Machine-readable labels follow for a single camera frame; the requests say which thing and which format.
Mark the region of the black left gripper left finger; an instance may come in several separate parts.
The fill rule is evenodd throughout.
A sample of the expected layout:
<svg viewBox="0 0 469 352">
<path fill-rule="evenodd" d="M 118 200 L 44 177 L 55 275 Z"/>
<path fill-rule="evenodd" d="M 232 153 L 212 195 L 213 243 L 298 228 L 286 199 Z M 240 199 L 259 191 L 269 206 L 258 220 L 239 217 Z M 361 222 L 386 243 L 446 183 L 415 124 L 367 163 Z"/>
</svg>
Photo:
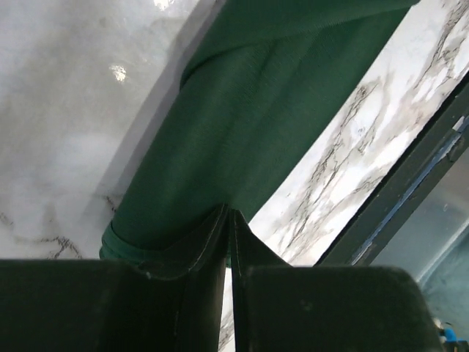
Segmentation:
<svg viewBox="0 0 469 352">
<path fill-rule="evenodd" d="M 216 351 L 228 208 L 154 258 L 2 260 L 3 351 Z"/>
</svg>

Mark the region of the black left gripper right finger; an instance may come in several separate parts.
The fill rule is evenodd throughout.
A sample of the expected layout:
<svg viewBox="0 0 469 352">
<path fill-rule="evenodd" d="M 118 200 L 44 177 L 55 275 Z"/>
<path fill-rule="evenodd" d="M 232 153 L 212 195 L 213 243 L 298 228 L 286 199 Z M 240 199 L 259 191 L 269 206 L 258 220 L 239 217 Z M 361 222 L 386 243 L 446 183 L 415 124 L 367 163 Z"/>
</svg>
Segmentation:
<svg viewBox="0 0 469 352">
<path fill-rule="evenodd" d="M 294 267 L 229 216 L 237 351 L 438 351 L 418 285 L 392 267 Z"/>
</svg>

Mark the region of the dark green cloth napkin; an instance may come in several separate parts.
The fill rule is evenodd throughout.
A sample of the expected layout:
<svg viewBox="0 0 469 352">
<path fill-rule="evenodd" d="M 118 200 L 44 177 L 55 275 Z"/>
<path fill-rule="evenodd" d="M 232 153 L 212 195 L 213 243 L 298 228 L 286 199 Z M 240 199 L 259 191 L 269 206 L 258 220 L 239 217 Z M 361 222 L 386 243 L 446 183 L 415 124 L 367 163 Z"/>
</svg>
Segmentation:
<svg viewBox="0 0 469 352">
<path fill-rule="evenodd" d="M 218 219 L 251 219 L 358 86 L 411 1 L 227 1 L 102 237 L 132 263 Z"/>
</svg>

